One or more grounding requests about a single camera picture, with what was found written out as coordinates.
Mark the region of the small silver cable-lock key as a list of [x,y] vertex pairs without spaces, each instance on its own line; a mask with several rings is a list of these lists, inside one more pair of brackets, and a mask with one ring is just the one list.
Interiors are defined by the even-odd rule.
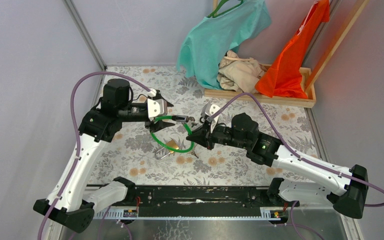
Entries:
[[192,116],[188,116],[186,122],[189,123],[192,128],[198,125],[195,118]]

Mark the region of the green cable lock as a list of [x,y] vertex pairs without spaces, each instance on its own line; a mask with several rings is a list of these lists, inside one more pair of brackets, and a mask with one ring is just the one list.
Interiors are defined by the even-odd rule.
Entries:
[[189,122],[194,123],[195,122],[195,118],[192,117],[192,116],[186,116],[186,115],[158,116],[153,121],[153,124],[156,125],[155,130],[154,129],[150,130],[150,135],[153,138],[153,140],[157,144],[162,146],[164,149],[167,149],[169,151],[169,154],[170,153],[188,153],[188,152],[191,152],[194,149],[194,147],[195,147],[195,143],[192,142],[192,141],[190,142],[190,146],[188,148],[180,149],[179,146],[177,145],[177,143],[173,139],[171,141],[167,142],[167,143],[164,143],[163,141],[161,141],[161,140],[159,140],[157,138],[157,136],[155,135],[155,132],[159,131],[162,128],[170,127],[170,126],[173,125],[170,122],[166,122],[166,120],[171,120],[171,121],[174,121],[174,122],[182,123],[182,125],[183,125],[184,129],[186,130],[186,132],[188,133],[188,135],[191,135],[192,134],[192,130],[189,127],[188,123]]

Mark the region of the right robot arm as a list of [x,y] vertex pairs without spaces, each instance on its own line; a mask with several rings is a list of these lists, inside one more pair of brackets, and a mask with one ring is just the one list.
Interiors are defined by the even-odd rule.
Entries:
[[273,206],[294,202],[332,206],[338,213],[353,219],[363,217],[368,186],[367,169],[329,164],[287,146],[280,139],[259,130],[257,122],[241,113],[231,125],[205,120],[186,139],[211,150],[215,144],[246,150],[246,157],[258,165],[280,168],[308,179],[297,182],[275,177],[266,191]]

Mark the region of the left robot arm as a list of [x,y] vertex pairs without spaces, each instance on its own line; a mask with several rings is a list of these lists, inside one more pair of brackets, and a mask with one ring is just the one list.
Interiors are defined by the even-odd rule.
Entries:
[[151,133],[169,127],[156,121],[165,116],[172,104],[159,90],[148,89],[145,102],[134,102],[130,81],[110,79],[103,87],[103,96],[75,128],[76,146],[54,190],[47,198],[35,202],[34,211],[82,233],[88,228],[95,213],[120,202],[124,206],[135,200],[135,184],[117,177],[109,184],[84,196],[84,192],[99,156],[111,143],[124,123],[144,123]]

